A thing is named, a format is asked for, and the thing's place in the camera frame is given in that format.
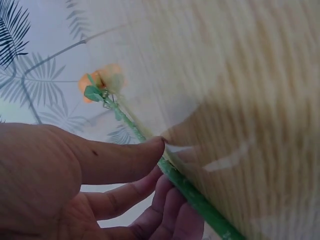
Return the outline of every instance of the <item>hand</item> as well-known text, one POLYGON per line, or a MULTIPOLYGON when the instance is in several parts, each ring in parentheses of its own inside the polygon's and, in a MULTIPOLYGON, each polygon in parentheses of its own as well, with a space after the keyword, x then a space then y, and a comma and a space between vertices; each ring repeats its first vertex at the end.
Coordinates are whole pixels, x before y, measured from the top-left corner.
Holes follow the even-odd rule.
POLYGON ((161 137, 138 145, 89 141, 49 125, 0 124, 0 238, 200 240, 203 220, 156 166, 161 137), (105 193, 81 184, 128 183, 105 193), (127 227, 100 228, 148 197, 127 227))

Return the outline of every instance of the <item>finger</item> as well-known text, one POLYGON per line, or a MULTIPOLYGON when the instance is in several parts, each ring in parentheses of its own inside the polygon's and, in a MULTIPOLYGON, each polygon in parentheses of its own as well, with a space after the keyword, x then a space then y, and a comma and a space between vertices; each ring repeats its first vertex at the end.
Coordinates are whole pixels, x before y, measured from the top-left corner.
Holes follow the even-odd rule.
POLYGON ((133 145, 91 141, 65 132, 53 126, 46 126, 63 141, 71 156, 79 162, 82 184, 129 183, 146 176, 161 158, 165 143, 161 137, 133 145))
POLYGON ((163 219, 167 194, 173 187, 166 176, 160 177, 155 187, 151 206, 129 226, 138 239, 149 239, 159 227, 163 219))
POLYGON ((165 199, 163 218, 150 240, 171 239, 176 226, 179 210, 186 202, 178 189, 172 188, 165 199))
POLYGON ((151 173, 136 182, 104 193, 88 192, 85 196, 97 221, 113 219, 147 198, 155 190, 161 175, 161 170, 156 166, 151 173))
POLYGON ((141 240, 138 238, 129 227, 116 226, 103 229, 107 240, 141 240))
POLYGON ((201 240, 204 234, 204 224, 203 218, 188 203, 185 203, 180 208, 172 238, 201 240))

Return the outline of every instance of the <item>leaf pattern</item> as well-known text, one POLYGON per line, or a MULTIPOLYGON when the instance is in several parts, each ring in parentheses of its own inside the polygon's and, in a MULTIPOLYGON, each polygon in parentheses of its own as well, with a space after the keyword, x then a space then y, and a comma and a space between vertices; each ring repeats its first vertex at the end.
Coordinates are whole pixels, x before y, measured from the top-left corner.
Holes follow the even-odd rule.
POLYGON ((14 0, 0 0, 0 66, 7 68, 12 61, 24 52, 28 41, 24 37, 31 25, 28 9, 19 7, 14 0))
POLYGON ((60 103, 66 106, 63 91, 56 81, 66 66, 57 67, 55 58, 45 63, 43 61, 44 58, 39 53, 32 53, 31 56, 29 54, 18 57, 8 68, 1 69, 0 84, 12 76, 14 78, 0 89, 0 97, 10 103, 20 103, 21 106, 24 106, 28 102, 28 96, 22 86, 22 80, 24 80, 25 88, 34 105, 51 106, 60 103), (38 67, 25 74, 26 71, 37 65, 38 67))
POLYGON ((133 134, 128 130, 126 125, 119 125, 115 131, 107 135, 109 138, 107 142, 113 144, 136 144, 137 139, 133 134))
POLYGON ((4 120, 3 117, 0 115, 0 124, 3 124, 5 122, 6 122, 6 120, 4 120))
POLYGON ((73 111, 69 113, 68 107, 58 104, 48 106, 48 111, 40 112, 39 117, 44 124, 57 126, 70 133, 82 133, 85 124, 90 122, 83 116, 74 116, 73 111))
POLYGON ((70 34, 72 35, 73 39, 86 39, 88 37, 87 33, 90 32, 90 24, 88 23, 88 18, 86 17, 86 11, 76 9, 76 7, 79 5, 78 0, 67 0, 66 4, 66 8, 71 10, 71 13, 66 18, 70 22, 70 34))

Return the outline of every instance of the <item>plastic flower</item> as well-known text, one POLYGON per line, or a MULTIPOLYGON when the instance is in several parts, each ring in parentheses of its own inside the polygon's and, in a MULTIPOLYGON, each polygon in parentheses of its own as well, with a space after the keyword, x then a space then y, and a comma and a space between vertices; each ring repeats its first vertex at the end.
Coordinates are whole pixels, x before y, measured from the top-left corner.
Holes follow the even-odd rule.
MULTIPOLYGON (((90 76, 98 88, 106 88, 110 94, 116 95, 120 93, 120 90, 127 85, 122 68, 116 63, 106 65, 104 68, 91 73, 90 76)), ((92 83, 88 78, 88 74, 83 75, 78 82, 78 87, 82 94, 85 93, 86 87, 91 85, 92 83)), ((83 100, 85 103, 92 103, 92 101, 85 96, 83 100)))

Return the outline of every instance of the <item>wood grain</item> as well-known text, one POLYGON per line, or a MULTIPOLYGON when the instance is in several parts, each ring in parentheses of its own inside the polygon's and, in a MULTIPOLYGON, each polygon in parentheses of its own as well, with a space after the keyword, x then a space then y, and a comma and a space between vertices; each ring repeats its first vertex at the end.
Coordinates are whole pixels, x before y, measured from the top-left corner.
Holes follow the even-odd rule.
POLYGON ((319 239, 319 1, 88 6, 96 29, 107 8, 125 25, 89 44, 94 64, 123 67, 122 104, 207 199, 249 239, 319 239))

